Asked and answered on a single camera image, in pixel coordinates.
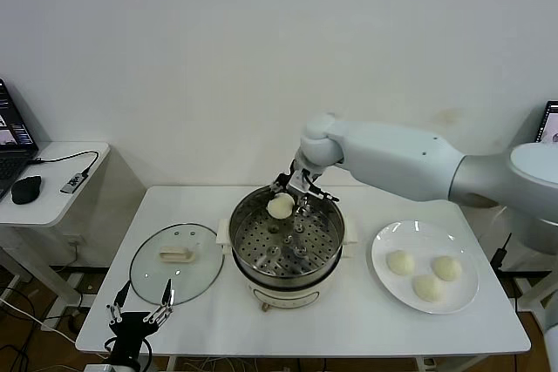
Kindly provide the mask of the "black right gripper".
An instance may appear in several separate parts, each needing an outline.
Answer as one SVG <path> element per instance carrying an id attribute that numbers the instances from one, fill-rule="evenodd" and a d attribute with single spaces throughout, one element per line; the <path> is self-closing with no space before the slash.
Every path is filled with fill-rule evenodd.
<path id="1" fill-rule="evenodd" d="M 288 176 L 278 176 L 269 188 L 273 193 L 289 193 L 297 199 L 297 215 L 308 217 L 311 214 L 309 196 L 316 196 L 317 187 L 314 185 L 311 172 L 292 172 Z"/>

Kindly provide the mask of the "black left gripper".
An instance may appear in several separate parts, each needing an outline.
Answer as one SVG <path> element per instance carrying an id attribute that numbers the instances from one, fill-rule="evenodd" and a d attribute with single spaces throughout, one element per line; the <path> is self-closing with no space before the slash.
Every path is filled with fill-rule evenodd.
<path id="1" fill-rule="evenodd" d="M 140 350 L 147 349 L 147 366 L 151 365 L 153 349 L 147 337 L 158 331 L 157 324 L 163 324 L 173 312 L 174 289 L 172 280 L 168 279 L 160 305 L 148 312 L 127 312 L 122 314 L 131 282 L 116 293 L 112 304 L 107 304 L 109 328 L 113 337 L 107 340 L 109 356 L 107 363 L 113 366 L 139 366 Z"/>

